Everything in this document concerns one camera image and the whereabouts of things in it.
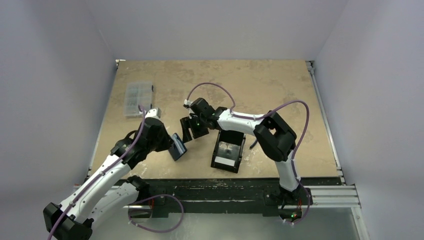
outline transparent storage box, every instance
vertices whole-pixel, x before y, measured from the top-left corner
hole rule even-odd
[[[146,111],[152,106],[153,85],[151,81],[130,82],[126,86],[125,100],[123,101],[123,115],[126,117],[141,116],[139,104]]]

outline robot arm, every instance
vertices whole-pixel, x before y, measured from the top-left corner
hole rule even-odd
[[[231,114],[230,109],[225,107],[214,109],[203,98],[193,102],[186,100],[184,106],[189,109],[189,117],[180,120],[184,143],[192,139],[189,129],[195,139],[208,134],[208,129],[232,130],[255,136],[266,156],[275,162],[282,191],[291,193],[299,189],[300,177],[294,172],[294,159],[291,156],[297,136],[278,113],[259,120],[264,114]]]
[[[173,145],[174,141],[168,135],[160,116],[159,108],[149,110],[145,115],[144,127],[138,141],[119,162],[116,161],[135,140],[130,136],[132,134],[137,136],[140,128],[119,140],[101,167],[76,192],[60,204],[50,203],[45,207],[43,215],[49,232],[60,216],[66,213],[54,230],[54,237],[58,240],[87,240],[93,228],[113,214],[114,210],[138,199],[149,197],[146,195],[148,192],[144,191],[148,184],[138,176],[129,177],[120,188],[106,196],[105,194],[119,179],[128,174],[139,162],[145,160],[149,153],[165,151]]]

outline table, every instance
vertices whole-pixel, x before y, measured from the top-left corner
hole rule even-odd
[[[128,83],[152,81],[153,107],[162,110],[161,120],[168,133],[182,137],[180,119],[188,115],[183,107],[189,91],[198,83],[222,85],[234,97],[236,112],[264,114],[290,100],[300,99],[310,108],[310,122],[296,154],[298,173],[302,177],[338,176],[335,158],[321,114],[317,95],[304,60],[165,60],[120,61],[113,84],[97,147],[92,162],[96,171],[115,143],[136,130],[140,117],[124,116],[124,96]],[[212,85],[198,87],[190,99],[205,98],[214,108],[229,108],[232,103],[224,91]],[[298,138],[305,124],[304,106],[291,104],[278,112],[294,129]],[[238,173],[210,167],[218,131],[186,143],[188,152],[174,161],[168,151],[152,152],[128,175],[144,179],[264,178],[278,177],[272,160],[255,140],[246,137]]]

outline gray wall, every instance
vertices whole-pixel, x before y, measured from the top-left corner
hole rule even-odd
[[[87,0],[117,59],[313,60],[347,0]]]
[[[45,239],[44,206],[90,164],[115,61],[84,0],[0,5],[0,236]]]
[[[340,164],[375,240],[424,236],[424,2],[351,0],[316,59]]]

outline wooden table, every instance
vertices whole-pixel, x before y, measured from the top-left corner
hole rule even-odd
[[[309,128],[296,155],[302,177],[337,176],[335,159],[329,143],[315,89],[304,60],[169,60],[121,61],[103,119],[92,170],[96,171],[116,141],[138,128],[141,118],[126,118],[124,96],[128,83],[152,81],[153,107],[162,110],[161,120],[168,133],[182,137],[180,119],[188,115],[183,107],[189,91],[198,83],[222,85],[234,97],[236,112],[264,114],[290,100],[300,99],[310,108]],[[212,85],[198,87],[190,97],[205,98],[214,108],[230,107],[230,98]],[[304,106],[291,104],[278,113],[294,129],[298,138],[305,124]],[[168,151],[152,152],[129,174],[144,179],[187,178],[260,178],[278,177],[272,160],[248,135],[238,173],[211,168],[218,131],[186,143],[188,152],[174,161]]]

